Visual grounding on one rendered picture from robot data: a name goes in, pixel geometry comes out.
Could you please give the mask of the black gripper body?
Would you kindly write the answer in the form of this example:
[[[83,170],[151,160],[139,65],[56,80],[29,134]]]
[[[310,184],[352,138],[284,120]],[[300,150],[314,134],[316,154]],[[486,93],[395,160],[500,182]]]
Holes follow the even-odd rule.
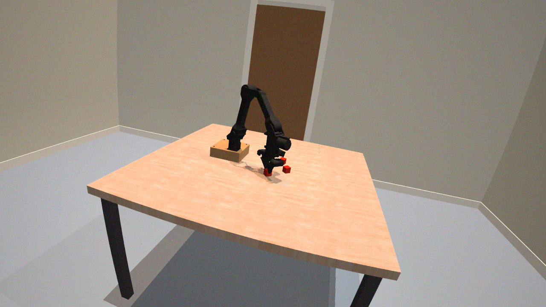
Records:
[[[262,159],[269,159],[270,165],[273,167],[280,167],[284,165],[284,162],[281,159],[275,159],[276,150],[278,150],[278,147],[272,147],[265,145],[265,149],[259,149],[257,151],[257,155],[260,156],[262,154]]]

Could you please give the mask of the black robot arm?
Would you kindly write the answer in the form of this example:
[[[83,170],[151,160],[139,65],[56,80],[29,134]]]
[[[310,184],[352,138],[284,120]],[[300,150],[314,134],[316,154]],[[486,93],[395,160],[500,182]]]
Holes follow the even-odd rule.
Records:
[[[265,91],[257,88],[254,85],[243,85],[241,87],[241,105],[237,117],[236,124],[231,129],[230,133],[227,135],[229,140],[229,146],[227,150],[238,151],[241,148],[240,140],[243,139],[246,135],[247,128],[244,127],[244,121],[247,117],[247,112],[250,107],[251,101],[257,98],[261,110],[265,117],[265,126],[267,128],[267,145],[272,147],[278,147],[276,150],[276,157],[284,157],[285,151],[288,151],[292,146],[292,142],[289,140],[290,137],[284,136],[284,131],[282,129],[282,124],[278,117],[276,117],[271,109],[271,106],[268,102]],[[279,132],[279,133],[275,133]],[[281,149],[285,150],[282,151]]]

